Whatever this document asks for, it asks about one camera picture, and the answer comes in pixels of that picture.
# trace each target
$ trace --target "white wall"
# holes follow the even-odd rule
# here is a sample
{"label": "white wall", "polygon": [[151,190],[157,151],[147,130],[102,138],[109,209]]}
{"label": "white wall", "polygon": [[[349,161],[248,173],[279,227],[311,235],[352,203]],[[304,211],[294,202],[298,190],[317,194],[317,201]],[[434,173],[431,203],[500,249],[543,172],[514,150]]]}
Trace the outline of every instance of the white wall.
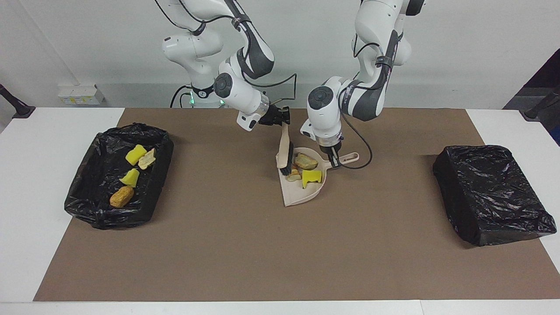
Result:
{"label": "white wall", "polygon": [[[350,48],[358,0],[240,3],[277,57],[260,81],[297,72],[294,105],[328,77],[358,70]],[[387,106],[503,107],[560,48],[559,11],[556,0],[430,0],[407,21],[413,56],[394,70]],[[0,82],[36,106],[62,106],[57,85],[74,77],[98,84],[110,106],[166,106],[189,82],[161,53],[162,39],[180,30],[153,0],[0,0],[0,27]],[[228,21],[212,27],[227,46],[219,61],[242,42]]]}

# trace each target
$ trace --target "yellow sponge piece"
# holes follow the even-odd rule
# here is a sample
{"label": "yellow sponge piece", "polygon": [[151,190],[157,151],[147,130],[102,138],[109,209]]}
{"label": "yellow sponge piece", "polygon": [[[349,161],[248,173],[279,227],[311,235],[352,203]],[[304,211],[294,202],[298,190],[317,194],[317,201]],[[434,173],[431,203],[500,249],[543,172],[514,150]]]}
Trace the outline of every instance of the yellow sponge piece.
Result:
{"label": "yellow sponge piece", "polygon": [[301,179],[304,182],[304,189],[307,188],[307,183],[318,182],[323,180],[323,172],[319,170],[303,170],[301,172]]}
{"label": "yellow sponge piece", "polygon": [[136,188],[140,172],[137,169],[131,169],[128,173],[120,179],[121,183]]}
{"label": "yellow sponge piece", "polygon": [[127,157],[125,157],[125,159],[132,166],[135,166],[136,163],[138,163],[138,160],[140,160],[140,158],[143,157],[147,152],[148,151],[146,149],[144,149],[143,146],[136,145],[136,147],[134,147],[134,149],[130,150],[130,152],[127,153]]}

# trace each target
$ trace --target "brown table surface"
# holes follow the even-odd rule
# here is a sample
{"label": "brown table surface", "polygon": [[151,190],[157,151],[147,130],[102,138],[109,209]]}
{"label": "brown table surface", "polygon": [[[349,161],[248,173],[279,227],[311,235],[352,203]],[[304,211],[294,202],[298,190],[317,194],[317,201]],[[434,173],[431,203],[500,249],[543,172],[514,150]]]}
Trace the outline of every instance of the brown table surface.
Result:
{"label": "brown table surface", "polygon": [[[317,150],[298,134],[305,119],[292,111],[292,141]],[[35,300],[560,298],[539,240],[475,248],[448,222],[431,166],[447,145],[484,144],[466,111],[386,109],[355,122],[372,165],[330,171],[316,199],[289,208],[275,169],[280,128],[247,133],[235,120],[233,110],[126,109],[119,126],[147,123],[175,142],[153,219],[110,231],[73,219]],[[341,154],[364,162],[365,146],[344,131]]]}

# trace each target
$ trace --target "black plastic bag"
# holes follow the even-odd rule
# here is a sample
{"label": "black plastic bag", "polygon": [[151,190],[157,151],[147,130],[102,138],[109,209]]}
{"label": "black plastic bag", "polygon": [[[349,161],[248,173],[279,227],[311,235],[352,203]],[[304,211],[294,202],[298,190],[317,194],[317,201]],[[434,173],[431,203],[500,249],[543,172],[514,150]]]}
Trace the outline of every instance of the black plastic bag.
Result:
{"label": "black plastic bag", "polygon": [[433,172],[449,221],[473,245],[506,244],[556,233],[554,219],[504,147],[446,147]]}
{"label": "black plastic bag", "polygon": [[[135,145],[156,149],[156,161],[146,170],[125,159]],[[64,209],[96,229],[131,228],[148,222],[167,177],[173,142],[161,129],[135,123],[98,133],[87,150],[72,181]],[[132,168],[140,171],[134,197],[122,209],[109,204],[113,193],[124,184],[119,181]]]}

